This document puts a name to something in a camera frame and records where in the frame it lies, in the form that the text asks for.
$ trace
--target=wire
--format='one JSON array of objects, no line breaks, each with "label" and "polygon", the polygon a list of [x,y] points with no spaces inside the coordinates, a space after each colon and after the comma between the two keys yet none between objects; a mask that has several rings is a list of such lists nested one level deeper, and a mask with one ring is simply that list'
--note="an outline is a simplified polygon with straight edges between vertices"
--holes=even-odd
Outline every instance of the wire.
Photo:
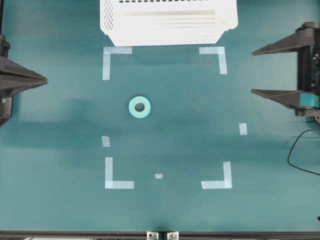
[{"label": "wire", "polygon": [[294,150],[294,148],[295,148],[298,140],[303,136],[303,134],[308,133],[308,132],[309,132],[309,133],[310,133],[310,132],[320,132],[320,129],[310,129],[310,130],[305,130],[305,131],[303,131],[303,132],[297,137],[297,139],[295,140],[294,144],[292,145],[292,147],[291,147],[291,149],[290,149],[290,152],[289,152],[289,154],[288,154],[288,159],[287,159],[287,161],[288,161],[288,164],[289,164],[291,167],[295,168],[295,169],[299,169],[299,170],[301,170],[301,171],[304,171],[304,172],[307,172],[307,173],[310,173],[310,174],[314,174],[314,175],[320,176],[320,173],[303,169],[303,168],[301,168],[301,167],[298,167],[298,166],[293,165],[293,164],[290,162],[291,153],[292,153],[292,151]]},{"label": "wire", "polygon": [[5,0],[1,0],[0,2],[0,34],[2,34],[2,20],[4,18],[4,5],[5,5]]}]

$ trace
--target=roll of tape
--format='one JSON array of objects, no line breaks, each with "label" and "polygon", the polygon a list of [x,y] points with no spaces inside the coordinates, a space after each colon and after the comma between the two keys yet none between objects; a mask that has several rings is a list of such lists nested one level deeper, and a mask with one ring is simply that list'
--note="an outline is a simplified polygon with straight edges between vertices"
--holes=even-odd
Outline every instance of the roll of tape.
[{"label": "roll of tape", "polygon": [[[142,104],[144,107],[141,111],[136,109],[136,106],[138,104]],[[133,99],[131,99],[131,101],[129,102],[129,111],[130,111],[131,115],[134,116],[135,118],[143,119],[149,115],[149,113],[151,111],[151,104],[150,104],[149,100],[146,99],[145,97],[136,96]]]}]

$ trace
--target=green tabletop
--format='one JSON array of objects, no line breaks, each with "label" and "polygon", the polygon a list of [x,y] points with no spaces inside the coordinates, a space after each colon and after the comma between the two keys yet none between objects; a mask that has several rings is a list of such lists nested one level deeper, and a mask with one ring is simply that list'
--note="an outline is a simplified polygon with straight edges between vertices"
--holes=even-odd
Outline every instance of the green tabletop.
[{"label": "green tabletop", "polygon": [[[103,80],[113,44],[98,0],[7,0],[9,58],[49,84],[15,97],[0,128],[0,230],[320,231],[320,178],[286,162],[318,125],[251,94],[297,88],[296,54],[251,52],[320,21],[320,2],[239,0],[238,19],[215,45],[112,54]],[[225,47],[228,74],[199,47]],[[150,101],[146,118],[131,116],[135,96]],[[320,172],[319,140],[302,138],[292,162]],[[105,189],[105,158],[134,189]],[[203,189],[226,162],[232,188]]]}]

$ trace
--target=white tape marker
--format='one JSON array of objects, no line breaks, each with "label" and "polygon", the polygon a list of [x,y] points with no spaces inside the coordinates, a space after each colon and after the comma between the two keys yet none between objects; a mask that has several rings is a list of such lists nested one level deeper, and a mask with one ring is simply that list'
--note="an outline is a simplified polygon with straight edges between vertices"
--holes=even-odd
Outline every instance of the white tape marker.
[{"label": "white tape marker", "polygon": [[223,163],[223,181],[202,181],[203,189],[232,189],[231,162]]},{"label": "white tape marker", "polygon": [[102,137],[101,137],[101,140],[102,140],[102,146],[103,146],[104,148],[110,148],[110,147],[111,147],[110,137],[108,137],[108,136],[102,136]]},{"label": "white tape marker", "polygon": [[110,80],[111,54],[132,54],[132,47],[104,47],[102,80]]},{"label": "white tape marker", "polygon": [[105,189],[134,189],[134,181],[114,181],[113,158],[105,158]]},{"label": "white tape marker", "polygon": [[154,178],[155,179],[163,179],[164,175],[162,173],[157,173],[157,174],[154,175]]},{"label": "white tape marker", "polygon": [[246,123],[239,123],[239,131],[241,136],[248,135],[248,129]]},{"label": "white tape marker", "polygon": [[224,46],[199,47],[199,54],[218,54],[220,74],[228,74],[226,50]]}]

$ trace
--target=basket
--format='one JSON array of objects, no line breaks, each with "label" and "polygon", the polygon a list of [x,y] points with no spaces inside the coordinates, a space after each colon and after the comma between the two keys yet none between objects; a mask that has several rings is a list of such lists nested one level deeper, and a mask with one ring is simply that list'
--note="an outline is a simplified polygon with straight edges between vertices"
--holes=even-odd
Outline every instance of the basket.
[{"label": "basket", "polygon": [[237,0],[100,0],[116,47],[215,44],[237,25]]}]

